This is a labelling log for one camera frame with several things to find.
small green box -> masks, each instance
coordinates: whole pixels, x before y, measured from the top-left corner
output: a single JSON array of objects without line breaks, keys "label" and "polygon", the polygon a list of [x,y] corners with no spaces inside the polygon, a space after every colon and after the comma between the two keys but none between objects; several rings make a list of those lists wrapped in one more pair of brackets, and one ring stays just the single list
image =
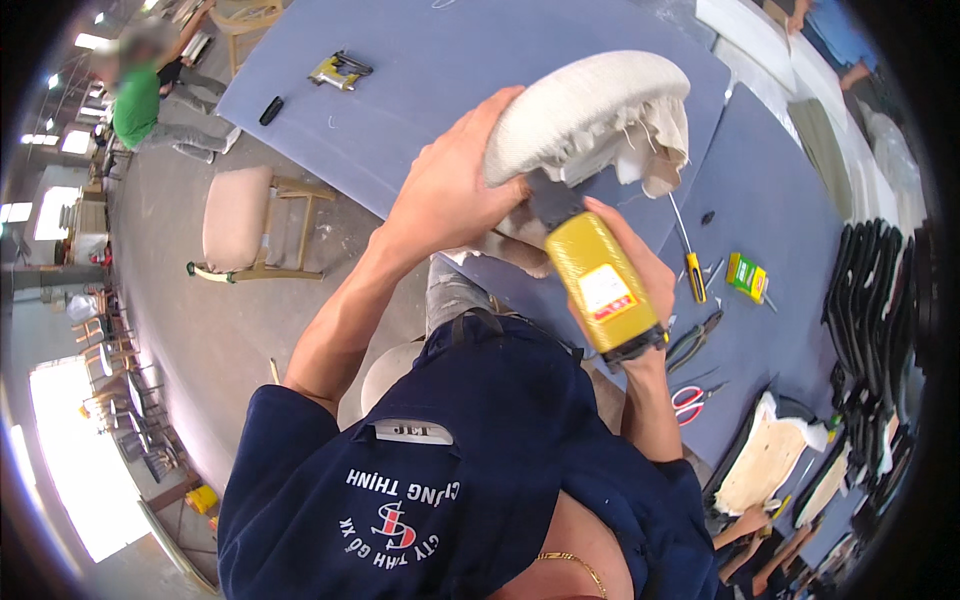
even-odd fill
[{"label": "small green box", "polygon": [[727,267],[727,283],[740,290],[757,304],[763,304],[763,295],[767,291],[770,279],[767,272],[757,264],[733,252],[730,255],[730,264]]}]

blue shirt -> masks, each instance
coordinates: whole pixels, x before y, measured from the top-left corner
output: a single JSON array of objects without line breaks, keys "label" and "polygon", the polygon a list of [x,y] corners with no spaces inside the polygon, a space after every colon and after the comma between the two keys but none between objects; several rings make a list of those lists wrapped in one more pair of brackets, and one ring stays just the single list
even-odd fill
[{"label": "blue shirt", "polygon": [[[600,421],[587,374],[527,323],[446,324],[410,373],[340,433],[318,404],[256,391],[220,513],[230,599],[483,598],[540,552],[560,489],[615,533],[636,597],[713,598],[700,487]],[[425,420],[452,445],[385,440]]]},{"label": "blue shirt", "polygon": [[870,43],[838,0],[816,0],[806,14],[806,22],[823,39],[837,62],[852,65],[863,60],[871,72],[876,70],[876,55]]}]

pink upholstered seat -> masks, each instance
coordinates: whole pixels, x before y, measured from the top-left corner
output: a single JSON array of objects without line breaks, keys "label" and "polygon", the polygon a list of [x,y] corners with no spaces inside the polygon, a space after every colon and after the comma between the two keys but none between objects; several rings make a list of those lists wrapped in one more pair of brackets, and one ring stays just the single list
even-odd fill
[{"label": "pink upholstered seat", "polygon": [[228,171],[213,178],[204,212],[204,258],[215,273],[248,269],[266,229],[274,170]]}]

concrete floor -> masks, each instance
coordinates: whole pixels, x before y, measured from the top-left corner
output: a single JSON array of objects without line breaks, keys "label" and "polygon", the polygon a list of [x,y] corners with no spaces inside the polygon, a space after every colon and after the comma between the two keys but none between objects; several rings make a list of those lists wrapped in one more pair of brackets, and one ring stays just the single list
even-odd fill
[{"label": "concrete floor", "polygon": [[[220,38],[207,51],[200,72],[229,81],[226,44]],[[223,119],[171,100],[161,103],[159,120],[195,125],[213,135],[230,129]],[[250,397],[258,386],[273,382],[270,358],[276,359],[282,376],[300,333],[382,223],[343,196],[317,204],[307,266],[324,268],[326,278],[320,282],[276,279],[227,285],[188,277],[186,263],[203,260],[201,230],[213,177],[258,165],[270,165],[278,175],[319,181],[243,135],[212,165],[172,148],[139,153],[111,200],[115,270],[130,307],[141,362],[158,366],[170,420],[197,472],[220,494]],[[397,286],[360,376],[343,402],[341,426],[359,418],[360,383],[372,360],[423,334],[425,289],[424,263]]]}]

white plastic bag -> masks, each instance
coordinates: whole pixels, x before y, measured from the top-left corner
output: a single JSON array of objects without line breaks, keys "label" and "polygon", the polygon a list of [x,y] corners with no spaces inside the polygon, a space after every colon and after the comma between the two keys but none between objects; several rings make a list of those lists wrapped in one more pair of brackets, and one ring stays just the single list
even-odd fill
[{"label": "white plastic bag", "polygon": [[893,119],[882,112],[873,112],[863,102],[858,101],[858,104],[863,112],[876,166],[897,198],[900,230],[904,235],[912,235],[914,228],[918,228],[926,216],[920,168]]},{"label": "white plastic bag", "polygon": [[74,323],[82,323],[97,316],[97,299],[89,294],[78,294],[66,305],[66,314]]}]

